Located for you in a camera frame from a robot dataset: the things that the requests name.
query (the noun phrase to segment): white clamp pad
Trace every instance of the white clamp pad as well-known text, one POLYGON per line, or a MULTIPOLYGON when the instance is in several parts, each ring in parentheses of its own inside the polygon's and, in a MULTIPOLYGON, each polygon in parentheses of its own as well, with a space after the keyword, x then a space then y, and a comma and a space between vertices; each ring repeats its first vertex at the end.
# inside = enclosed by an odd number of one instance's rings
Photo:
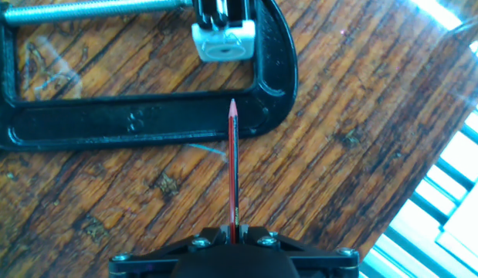
POLYGON ((227 62, 251 59, 254 55, 256 24, 242 21, 242 27, 223 30, 203 30, 192 25, 192 38, 203 62, 227 62))

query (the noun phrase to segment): wooden surface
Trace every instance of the wooden surface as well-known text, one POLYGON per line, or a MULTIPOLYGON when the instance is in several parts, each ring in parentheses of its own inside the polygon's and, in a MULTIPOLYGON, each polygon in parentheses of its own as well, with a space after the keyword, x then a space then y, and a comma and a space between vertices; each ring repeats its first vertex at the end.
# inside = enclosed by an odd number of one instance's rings
MULTIPOLYGON (((298 98, 275 131, 240 141, 242 220, 363 256, 478 100, 478 25, 447 33, 408 0, 279 4, 298 98)), ((443 4, 478 14, 474 0, 443 4)), ((200 63, 193 21, 174 11, 22 28, 21 97, 247 86, 248 63, 200 63)), ((189 146, 0 151, 0 277, 107 276, 116 253, 227 223, 227 182, 226 158, 189 146)))

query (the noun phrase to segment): pencil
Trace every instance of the pencil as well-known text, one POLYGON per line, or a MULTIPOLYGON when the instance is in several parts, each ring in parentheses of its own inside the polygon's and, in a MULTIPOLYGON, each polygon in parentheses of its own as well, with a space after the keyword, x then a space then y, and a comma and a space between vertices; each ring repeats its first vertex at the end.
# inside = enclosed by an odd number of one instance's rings
POLYGON ((239 243, 239 115, 235 100, 229 111, 230 242, 239 243))

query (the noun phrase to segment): threaded screw rod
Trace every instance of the threaded screw rod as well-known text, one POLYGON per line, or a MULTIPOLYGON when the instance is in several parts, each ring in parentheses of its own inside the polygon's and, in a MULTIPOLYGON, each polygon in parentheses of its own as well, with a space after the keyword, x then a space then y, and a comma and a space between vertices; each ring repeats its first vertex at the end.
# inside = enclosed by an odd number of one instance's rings
POLYGON ((192 0, 100 0, 8 8, 5 21, 12 26, 156 12, 192 6, 192 0))

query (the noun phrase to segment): bolt head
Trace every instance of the bolt head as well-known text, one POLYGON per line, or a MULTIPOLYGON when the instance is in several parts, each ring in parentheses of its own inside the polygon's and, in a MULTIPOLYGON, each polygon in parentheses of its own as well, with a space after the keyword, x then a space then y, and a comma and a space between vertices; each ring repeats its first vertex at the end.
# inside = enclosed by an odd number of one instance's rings
POLYGON ((261 246, 272 246, 273 244, 276 243, 276 239, 273 238, 272 236, 264 236, 260 239, 258 239, 257 244, 261 246))
POLYGON ((112 258, 112 260, 113 260, 114 262, 123 262, 123 261, 125 261, 125 260, 130 259, 131 257, 132 257, 132 255, 129 254, 129 253, 121 253, 121 254, 115 255, 115 256, 112 258))
POLYGON ((352 256, 352 254, 354 253, 354 250, 347 247, 341 247, 337 249, 337 252, 338 254, 343 256, 352 256))
POLYGON ((208 239, 200 237, 192 240, 192 245, 198 248, 205 248, 211 245, 208 239))

